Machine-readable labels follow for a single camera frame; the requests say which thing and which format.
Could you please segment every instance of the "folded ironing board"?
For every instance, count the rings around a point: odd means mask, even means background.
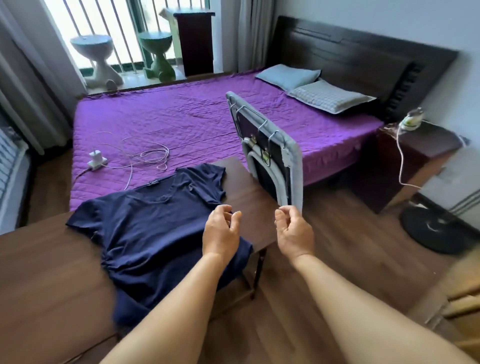
[[[227,92],[250,173],[279,205],[303,205],[302,154],[298,144],[248,102]]]

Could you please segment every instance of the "power adapter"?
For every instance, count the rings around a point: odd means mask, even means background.
[[[88,162],[88,167],[90,167],[91,170],[97,170],[108,163],[108,159],[102,156],[102,152],[99,150],[94,150],[89,153],[89,156],[92,157],[92,160]]]

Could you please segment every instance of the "purple bedspread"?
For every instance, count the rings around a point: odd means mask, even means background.
[[[227,91],[241,96],[297,141],[303,153],[305,185],[354,163],[364,137],[382,125],[372,116],[334,116],[311,108],[255,79],[255,74],[83,99],[75,113],[72,178],[87,168],[88,153],[94,149],[102,151],[109,166],[129,165],[124,153],[98,143],[122,145],[132,154],[155,147],[136,139],[121,144],[127,136],[162,143],[170,149],[166,171],[155,165],[136,165],[129,188],[167,176],[178,167],[229,156],[238,156],[244,162],[225,99]],[[70,209],[85,200],[123,190],[129,175],[130,168],[101,168],[83,174],[72,186]]]

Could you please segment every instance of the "t-shirt sleeve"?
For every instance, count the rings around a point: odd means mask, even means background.
[[[190,171],[192,172],[192,182],[199,192],[213,200],[212,202],[221,203],[225,196],[225,191],[222,188],[225,167],[205,163],[191,168]]]
[[[102,227],[100,203],[97,200],[82,202],[70,216],[66,225],[97,243],[95,237],[100,238]]]

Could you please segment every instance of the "dark wooden cabinet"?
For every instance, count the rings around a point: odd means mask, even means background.
[[[402,182],[422,187],[462,144],[454,133],[422,123],[417,130],[400,135],[400,146],[405,156]],[[396,129],[379,129],[362,149],[349,188],[375,213],[409,200],[418,189],[398,182],[400,162]]]
[[[212,16],[215,12],[165,8],[160,15],[170,23],[175,58],[185,76],[213,73]]]

